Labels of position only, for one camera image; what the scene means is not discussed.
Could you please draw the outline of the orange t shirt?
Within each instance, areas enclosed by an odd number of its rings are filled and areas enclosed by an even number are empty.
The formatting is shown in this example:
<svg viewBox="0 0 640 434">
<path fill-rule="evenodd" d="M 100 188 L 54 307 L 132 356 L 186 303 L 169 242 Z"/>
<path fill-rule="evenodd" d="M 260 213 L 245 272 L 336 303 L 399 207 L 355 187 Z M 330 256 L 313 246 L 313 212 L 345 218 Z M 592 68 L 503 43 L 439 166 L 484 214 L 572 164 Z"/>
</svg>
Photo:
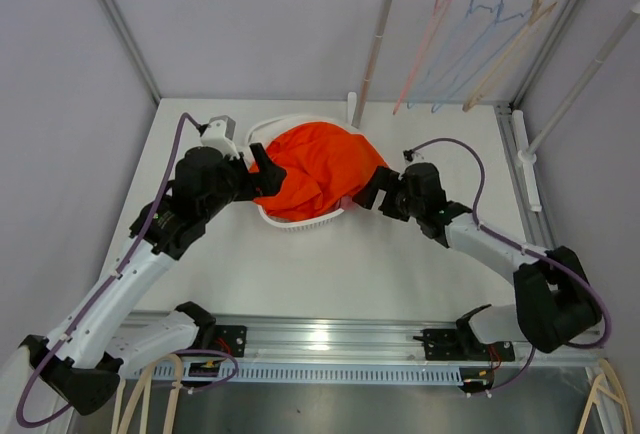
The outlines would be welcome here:
<svg viewBox="0 0 640 434">
<path fill-rule="evenodd" d="M 295 126 L 263 145 L 286 178 L 276 196 L 254 202 L 267 215 L 292 222 L 327 214 L 387 165 L 365 136 L 328 122 Z"/>
</svg>

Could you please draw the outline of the pink wire hanger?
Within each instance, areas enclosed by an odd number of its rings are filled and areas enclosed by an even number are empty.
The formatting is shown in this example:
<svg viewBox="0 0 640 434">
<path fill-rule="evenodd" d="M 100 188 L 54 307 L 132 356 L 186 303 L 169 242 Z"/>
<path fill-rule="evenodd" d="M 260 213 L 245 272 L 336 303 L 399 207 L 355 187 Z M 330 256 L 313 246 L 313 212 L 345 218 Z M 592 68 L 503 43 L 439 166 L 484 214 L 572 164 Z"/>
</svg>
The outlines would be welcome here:
<svg viewBox="0 0 640 434">
<path fill-rule="evenodd" d="M 399 112 L 401 105 L 409 95 L 411 88 L 414 84 L 414 81 L 417 75 L 419 74 L 422 63 L 426 59 L 428 51 L 437 36 L 438 30 L 448 13 L 448 10 L 450 8 L 452 1 L 453 0 L 435 0 L 434 1 L 431 16 L 426 24 L 425 31 L 421 39 L 421 42 L 419 44 L 411 70 L 409 72 L 409 75 L 407 76 L 407 79 L 402 88 L 402 91 L 393 107 L 393 110 L 392 110 L 393 116 L 395 116 Z"/>
</svg>

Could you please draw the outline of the pink t shirt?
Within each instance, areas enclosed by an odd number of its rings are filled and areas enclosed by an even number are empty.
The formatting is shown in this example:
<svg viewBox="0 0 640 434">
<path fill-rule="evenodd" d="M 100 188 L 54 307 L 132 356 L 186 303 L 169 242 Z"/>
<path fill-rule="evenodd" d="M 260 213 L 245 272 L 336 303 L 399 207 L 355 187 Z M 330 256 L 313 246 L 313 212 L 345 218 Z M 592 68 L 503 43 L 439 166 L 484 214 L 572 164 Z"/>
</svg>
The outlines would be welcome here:
<svg viewBox="0 0 640 434">
<path fill-rule="evenodd" d="M 339 201 L 339 208 L 344 211 L 349 211 L 357 207 L 358 205 L 353 201 L 351 196 L 343 196 Z"/>
</svg>

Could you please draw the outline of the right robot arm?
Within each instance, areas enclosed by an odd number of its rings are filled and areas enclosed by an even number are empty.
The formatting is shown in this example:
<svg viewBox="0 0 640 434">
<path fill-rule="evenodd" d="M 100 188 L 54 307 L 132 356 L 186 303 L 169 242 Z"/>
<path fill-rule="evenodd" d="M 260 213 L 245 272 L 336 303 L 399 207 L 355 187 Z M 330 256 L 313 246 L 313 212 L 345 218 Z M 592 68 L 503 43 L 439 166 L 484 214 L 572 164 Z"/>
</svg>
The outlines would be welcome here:
<svg viewBox="0 0 640 434">
<path fill-rule="evenodd" d="M 551 353 L 572 345 L 604 318 L 572 250 L 527 247 L 482 225 L 469 207 L 448 199 L 430 163 L 413 164 L 403 173 L 379 167 L 353 200 L 395 220 L 415 220 L 427 238 L 511 284 L 512 304 L 481 306 L 457 320 L 455 346 L 466 358 L 478 358 L 498 342 L 527 342 Z"/>
</svg>

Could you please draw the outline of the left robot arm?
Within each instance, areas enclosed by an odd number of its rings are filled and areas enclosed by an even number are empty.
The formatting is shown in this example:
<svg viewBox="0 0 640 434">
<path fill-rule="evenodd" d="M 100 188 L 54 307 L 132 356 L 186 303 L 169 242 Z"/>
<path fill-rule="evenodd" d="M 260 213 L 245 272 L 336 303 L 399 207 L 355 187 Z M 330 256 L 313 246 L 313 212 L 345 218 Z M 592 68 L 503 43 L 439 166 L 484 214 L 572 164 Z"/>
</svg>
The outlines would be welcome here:
<svg viewBox="0 0 640 434">
<path fill-rule="evenodd" d="M 178 305 L 135 338 L 116 332 L 147 291 L 189 247 L 206 225 L 233 202 L 276 195 L 286 177 L 264 147 L 250 147 L 257 164 L 212 147 L 172 157 L 158 197 L 145 206 L 115 268 L 103 275 L 83 303 L 46 336 L 29 335 L 23 346 L 33 369 L 29 385 L 41 379 L 80 415 L 99 410 L 121 379 L 167 354 L 203 355 L 215 345 L 215 318 L 194 302 Z"/>
</svg>

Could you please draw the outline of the right beige hanger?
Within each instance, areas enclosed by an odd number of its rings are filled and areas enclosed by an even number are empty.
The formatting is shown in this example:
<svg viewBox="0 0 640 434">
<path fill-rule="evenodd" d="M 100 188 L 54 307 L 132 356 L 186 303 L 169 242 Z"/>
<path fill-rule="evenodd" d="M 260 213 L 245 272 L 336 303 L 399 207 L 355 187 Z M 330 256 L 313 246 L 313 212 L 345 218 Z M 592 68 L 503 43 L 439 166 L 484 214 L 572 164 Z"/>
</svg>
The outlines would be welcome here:
<svg viewBox="0 0 640 434">
<path fill-rule="evenodd" d="M 592 423 L 597 425 L 599 433 L 632 434 L 634 426 L 629 402 L 612 365 L 600 358 L 598 367 L 588 374 L 591 387 L 576 432 L 586 433 Z"/>
</svg>

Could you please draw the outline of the metal clothes rack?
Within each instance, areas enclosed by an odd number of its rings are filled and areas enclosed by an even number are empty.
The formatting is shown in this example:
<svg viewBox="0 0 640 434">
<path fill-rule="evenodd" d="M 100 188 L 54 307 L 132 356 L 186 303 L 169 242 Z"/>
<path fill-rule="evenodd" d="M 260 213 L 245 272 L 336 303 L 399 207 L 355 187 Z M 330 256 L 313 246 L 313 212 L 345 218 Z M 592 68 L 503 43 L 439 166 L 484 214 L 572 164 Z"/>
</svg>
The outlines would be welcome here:
<svg viewBox="0 0 640 434">
<path fill-rule="evenodd" d="M 366 107 L 373 100 L 389 99 L 396 103 L 411 70 L 426 24 L 431 16 L 434 1 L 382 0 L 360 92 L 353 98 L 352 114 L 355 122 L 362 120 Z M 544 3 L 554 1 L 558 2 L 555 10 L 541 26 L 530 49 L 518 66 L 479 104 L 505 101 L 513 108 L 520 107 L 531 88 L 541 77 L 561 37 L 585 0 L 544 0 Z M 446 39 L 446 33 L 464 16 L 468 3 L 469 0 L 452 1 L 411 91 L 426 72 L 430 61 L 440 51 Z M 513 10 L 525 9 L 530 8 L 531 3 L 532 0 L 508 0 L 508 7 Z M 463 107 L 467 96 L 484 77 L 500 53 L 444 106 L 459 104 Z M 409 95 L 400 109 L 407 108 L 406 102 Z"/>
</svg>

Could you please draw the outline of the left beige hangers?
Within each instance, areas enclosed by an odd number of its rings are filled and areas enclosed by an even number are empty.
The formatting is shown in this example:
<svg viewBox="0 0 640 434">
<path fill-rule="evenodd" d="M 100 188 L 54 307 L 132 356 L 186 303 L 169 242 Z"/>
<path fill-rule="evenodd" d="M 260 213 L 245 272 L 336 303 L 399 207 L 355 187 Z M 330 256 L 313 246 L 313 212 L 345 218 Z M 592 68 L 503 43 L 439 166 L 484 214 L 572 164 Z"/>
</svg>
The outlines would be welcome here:
<svg viewBox="0 0 640 434">
<path fill-rule="evenodd" d="M 172 382 L 170 383 L 171 390 L 169 392 L 166 405 L 162 432 L 164 434 L 171 434 L 173 432 L 177 404 L 180 392 L 183 388 L 184 372 L 183 361 L 177 354 L 168 354 L 162 358 L 157 359 L 143 369 L 142 374 L 138 378 L 125 408 L 122 408 L 122 404 L 124 399 L 126 381 L 121 380 L 119 382 L 119 385 L 116 389 L 114 412 L 110 430 L 111 433 L 127 433 L 129 431 L 131 420 L 139 403 L 142 403 L 139 432 L 147 432 L 153 375 L 155 369 L 164 361 L 170 362 L 173 365 L 174 371 Z"/>
</svg>

